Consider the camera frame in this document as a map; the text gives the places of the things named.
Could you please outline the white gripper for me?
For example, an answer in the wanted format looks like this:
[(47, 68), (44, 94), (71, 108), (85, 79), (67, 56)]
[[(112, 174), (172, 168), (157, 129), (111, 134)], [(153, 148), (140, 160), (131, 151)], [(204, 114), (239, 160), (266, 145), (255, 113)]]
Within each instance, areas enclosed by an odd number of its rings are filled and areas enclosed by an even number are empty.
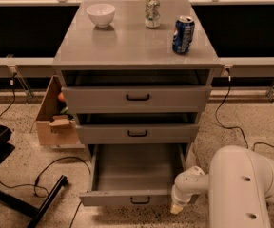
[(174, 215), (181, 213), (183, 207), (194, 204), (197, 198), (208, 188), (208, 175), (199, 166), (188, 168), (175, 178), (171, 190), (170, 213)]

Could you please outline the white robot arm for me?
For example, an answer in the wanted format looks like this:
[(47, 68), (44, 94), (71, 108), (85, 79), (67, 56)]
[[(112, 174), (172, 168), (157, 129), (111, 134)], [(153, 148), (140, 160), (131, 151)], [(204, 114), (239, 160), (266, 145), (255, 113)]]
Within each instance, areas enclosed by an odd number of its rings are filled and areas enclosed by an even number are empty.
[(210, 228), (271, 228), (266, 206), (274, 204), (274, 160), (240, 146), (223, 147), (208, 173), (193, 166), (175, 178), (170, 212), (180, 213), (204, 191)]

